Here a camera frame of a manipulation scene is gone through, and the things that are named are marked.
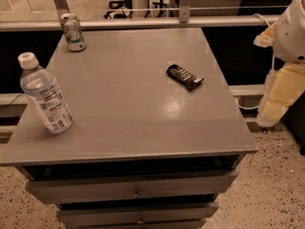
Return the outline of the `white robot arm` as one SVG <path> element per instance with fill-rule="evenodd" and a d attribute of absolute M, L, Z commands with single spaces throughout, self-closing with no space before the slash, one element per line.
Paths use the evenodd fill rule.
<path fill-rule="evenodd" d="M 271 68 L 267 74 L 258 106 L 257 124 L 272 127 L 305 92 L 305 0 L 293 0 L 254 44 L 272 47 L 274 58 L 284 62 L 280 70 Z"/>

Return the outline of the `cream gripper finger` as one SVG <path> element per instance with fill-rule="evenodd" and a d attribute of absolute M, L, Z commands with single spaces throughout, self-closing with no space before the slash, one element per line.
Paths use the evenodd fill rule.
<path fill-rule="evenodd" d="M 285 63 L 279 71 L 270 70 L 258 107 L 257 124 L 274 126 L 304 92 L 304 64 Z"/>
<path fill-rule="evenodd" d="M 275 26 L 276 23 L 273 23 L 265 31 L 257 35 L 254 39 L 254 44 L 262 48 L 271 47 L 274 43 Z"/>

